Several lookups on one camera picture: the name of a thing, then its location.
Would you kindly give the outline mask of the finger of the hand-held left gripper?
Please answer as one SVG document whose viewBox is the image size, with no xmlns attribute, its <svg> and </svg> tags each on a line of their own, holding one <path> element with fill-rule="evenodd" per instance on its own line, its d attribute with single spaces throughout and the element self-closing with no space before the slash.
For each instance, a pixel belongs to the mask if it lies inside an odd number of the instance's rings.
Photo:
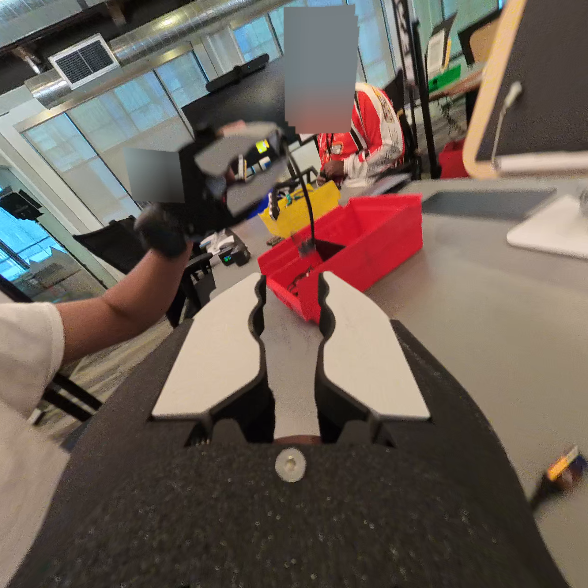
<svg viewBox="0 0 588 588">
<path fill-rule="evenodd" d="M 281 181 L 287 170 L 285 160 L 270 163 L 260 173 L 246 179 L 236 179 L 227 185 L 227 209 L 233 217 L 246 214 Z"/>
<path fill-rule="evenodd" d="M 208 175 L 224 175 L 240 161 L 249 169 L 283 157 L 283 130 L 273 122 L 230 123 L 219 133 L 195 155 L 195 164 Z"/>
</svg>

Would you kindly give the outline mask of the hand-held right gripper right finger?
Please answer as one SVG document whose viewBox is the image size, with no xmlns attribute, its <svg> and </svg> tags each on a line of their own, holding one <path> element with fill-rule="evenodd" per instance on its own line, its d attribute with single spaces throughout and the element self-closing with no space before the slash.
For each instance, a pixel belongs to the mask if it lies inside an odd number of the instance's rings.
<svg viewBox="0 0 588 588">
<path fill-rule="evenodd" d="M 327 383 L 375 417 L 428 420 L 430 411 L 386 313 L 334 273 L 320 278 L 326 286 L 322 310 L 334 317 L 322 352 Z"/>
</svg>

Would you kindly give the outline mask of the red storage bin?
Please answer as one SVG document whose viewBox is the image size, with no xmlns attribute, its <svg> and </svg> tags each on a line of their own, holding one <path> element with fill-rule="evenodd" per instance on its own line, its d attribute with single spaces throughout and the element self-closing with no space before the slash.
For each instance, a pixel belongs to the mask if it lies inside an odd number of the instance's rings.
<svg viewBox="0 0 588 588">
<path fill-rule="evenodd" d="M 330 271 L 364 292 L 422 249 L 421 200 L 421 195 L 350 198 L 314 225 L 317 239 L 345 248 L 326 262 L 316 251 L 302 256 L 299 246 L 311 237 L 307 226 L 258 258 L 267 287 L 300 318 L 318 324 L 321 273 Z"/>
</svg>

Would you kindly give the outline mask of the person's left forearm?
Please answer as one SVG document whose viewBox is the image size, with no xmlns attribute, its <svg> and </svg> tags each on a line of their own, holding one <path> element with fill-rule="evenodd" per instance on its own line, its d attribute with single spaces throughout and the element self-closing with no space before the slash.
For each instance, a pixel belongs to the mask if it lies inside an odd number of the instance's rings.
<svg viewBox="0 0 588 588">
<path fill-rule="evenodd" d="M 156 324 L 180 286 L 193 244 L 169 259 L 150 249 L 119 283 L 97 298 L 59 303 L 65 364 L 131 340 Z"/>
</svg>

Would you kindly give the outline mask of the grey desk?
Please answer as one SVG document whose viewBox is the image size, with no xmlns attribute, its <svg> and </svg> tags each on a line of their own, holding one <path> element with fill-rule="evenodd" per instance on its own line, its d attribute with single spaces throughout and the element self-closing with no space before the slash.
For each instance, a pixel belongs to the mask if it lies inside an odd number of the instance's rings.
<svg viewBox="0 0 588 588">
<path fill-rule="evenodd" d="M 586 180 L 422 180 L 399 193 L 556 189 Z M 512 247 L 510 220 L 423 215 L 423 249 L 367 291 L 473 397 L 525 493 L 570 445 L 587 457 L 587 261 Z M 319 329 L 271 291 L 264 308 L 275 436 L 317 435 Z M 572 587 L 587 587 L 587 482 L 547 505 L 541 535 Z"/>
</svg>

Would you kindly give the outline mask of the yellow storage bin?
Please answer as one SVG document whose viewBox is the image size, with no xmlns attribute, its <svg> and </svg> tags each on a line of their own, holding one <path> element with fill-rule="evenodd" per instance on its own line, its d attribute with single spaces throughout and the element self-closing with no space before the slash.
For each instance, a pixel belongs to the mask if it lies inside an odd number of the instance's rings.
<svg viewBox="0 0 588 588">
<path fill-rule="evenodd" d="M 310 197 L 315 221 L 339 206 L 341 193 L 333 181 L 329 181 L 317 188 L 308 183 L 306 189 Z M 282 189 L 278 194 L 279 214 L 277 219 L 270 216 L 268 206 L 258 216 L 270 234 L 288 239 L 292 234 L 309 226 L 309 212 L 301 187 L 297 187 L 288 193 Z"/>
</svg>

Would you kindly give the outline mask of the black video bar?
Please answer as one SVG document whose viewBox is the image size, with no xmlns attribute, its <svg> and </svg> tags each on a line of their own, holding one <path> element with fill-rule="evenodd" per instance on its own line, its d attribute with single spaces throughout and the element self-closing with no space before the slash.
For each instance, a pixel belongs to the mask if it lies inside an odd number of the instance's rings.
<svg viewBox="0 0 588 588">
<path fill-rule="evenodd" d="M 230 85 L 239 84 L 246 77 L 263 70 L 269 61 L 269 54 L 264 53 L 242 65 L 235 65 L 229 72 L 207 82 L 206 91 L 212 94 Z"/>
</svg>

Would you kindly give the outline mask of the black bin divider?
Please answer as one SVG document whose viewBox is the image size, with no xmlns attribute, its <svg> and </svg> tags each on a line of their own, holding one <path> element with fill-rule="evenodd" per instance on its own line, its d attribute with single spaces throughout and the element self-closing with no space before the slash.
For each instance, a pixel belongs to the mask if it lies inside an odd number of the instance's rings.
<svg viewBox="0 0 588 588">
<path fill-rule="evenodd" d="M 328 261 L 345 248 L 345 245 L 334 243 L 328 240 L 317 239 L 316 237 L 313 241 L 313 244 L 321 262 Z"/>
</svg>

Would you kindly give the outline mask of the black office chair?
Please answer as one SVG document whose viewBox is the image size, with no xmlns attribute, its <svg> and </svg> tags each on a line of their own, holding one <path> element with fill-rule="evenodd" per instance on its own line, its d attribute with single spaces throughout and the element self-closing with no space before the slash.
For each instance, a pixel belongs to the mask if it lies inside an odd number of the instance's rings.
<svg viewBox="0 0 588 588">
<path fill-rule="evenodd" d="M 127 275 L 144 257 L 145 250 L 134 231 L 135 218 L 129 216 L 97 231 L 74 235 L 75 241 L 97 258 Z M 210 302 L 216 282 L 210 264 L 212 255 L 194 247 L 180 280 L 175 297 L 166 312 L 173 328 L 182 318 L 193 318 Z"/>
</svg>

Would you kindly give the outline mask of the white air vent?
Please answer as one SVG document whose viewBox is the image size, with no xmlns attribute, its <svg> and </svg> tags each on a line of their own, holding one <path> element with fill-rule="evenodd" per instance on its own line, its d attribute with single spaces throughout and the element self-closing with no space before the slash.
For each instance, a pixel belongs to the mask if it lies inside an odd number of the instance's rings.
<svg viewBox="0 0 588 588">
<path fill-rule="evenodd" d="M 49 62 L 71 90 L 121 67 L 99 33 L 50 56 Z"/>
</svg>

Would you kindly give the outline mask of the person's white shirt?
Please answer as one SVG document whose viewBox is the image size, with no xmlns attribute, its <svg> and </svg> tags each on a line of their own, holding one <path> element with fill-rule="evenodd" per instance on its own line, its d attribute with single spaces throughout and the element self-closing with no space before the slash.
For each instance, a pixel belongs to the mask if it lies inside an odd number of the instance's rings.
<svg viewBox="0 0 588 588">
<path fill-rule="evenodd" d="M 55 305 L 1 304 L 1 587 L 31 547 L 69 459 L 28 422 L 63 352 Z"/>
</svg>

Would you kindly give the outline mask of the dark object with orange label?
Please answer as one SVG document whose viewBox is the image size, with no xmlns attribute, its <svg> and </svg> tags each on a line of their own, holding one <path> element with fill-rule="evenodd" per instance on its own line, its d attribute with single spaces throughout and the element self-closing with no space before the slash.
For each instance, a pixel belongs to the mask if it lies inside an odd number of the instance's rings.
<svg viewBox="0 0 588 588">
<path fill-rule="evenodd" d="M 533 513 L 557 495 L 574 490 L 587 476 L 587 459 L 578 445 L 570 446 L 541 475 L 528 504 Z"/>
</svg>

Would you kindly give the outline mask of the book stand with black board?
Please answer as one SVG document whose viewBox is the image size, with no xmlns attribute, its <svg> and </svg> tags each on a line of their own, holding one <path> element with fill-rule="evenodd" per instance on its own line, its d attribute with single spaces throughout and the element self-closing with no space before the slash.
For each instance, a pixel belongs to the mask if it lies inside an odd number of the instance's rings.
<svg viewBox="0 0 588 588">
<path fill-rule="evenodd" d="M 476 180 L 575 179 L 507 234 L 511 246 L 587 259 L 587 1 L 508 1 L 463 150 Z"/>
</svg>

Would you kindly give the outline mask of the black wall screen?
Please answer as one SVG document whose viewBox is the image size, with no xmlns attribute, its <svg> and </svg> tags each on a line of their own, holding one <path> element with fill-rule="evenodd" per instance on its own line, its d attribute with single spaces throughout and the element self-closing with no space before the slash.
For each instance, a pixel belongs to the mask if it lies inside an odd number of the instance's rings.
<svg viewBox="0 0 588 588">
<path fill-rule="evenodd" d="M 285 58 L 269 61 L 241 80 L 182 107 L 187 121 L 196 130 L 207 123 L 215 129 L 231 122 L 273 122 L 289 143 L 299 140 L 294 127 L 285 120 Z"/>
</svg>

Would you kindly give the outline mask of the silver ventilation duct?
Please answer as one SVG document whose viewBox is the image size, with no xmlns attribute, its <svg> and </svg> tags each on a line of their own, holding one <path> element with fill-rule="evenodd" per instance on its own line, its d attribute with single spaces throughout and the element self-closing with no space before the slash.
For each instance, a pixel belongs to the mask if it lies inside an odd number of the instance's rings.
<svg viewBox="0 0 588 588">
<path fill-rule="evenodd" d="M 107 44 L 123 68 L 189 38 L 216 32 L 239 18 L 257 17 L 284 4 L 286 1 L 192 1 Z M 25 87 L 47 109 L 74 91 L 53 66 L 27 79 Z"/>
</svg>

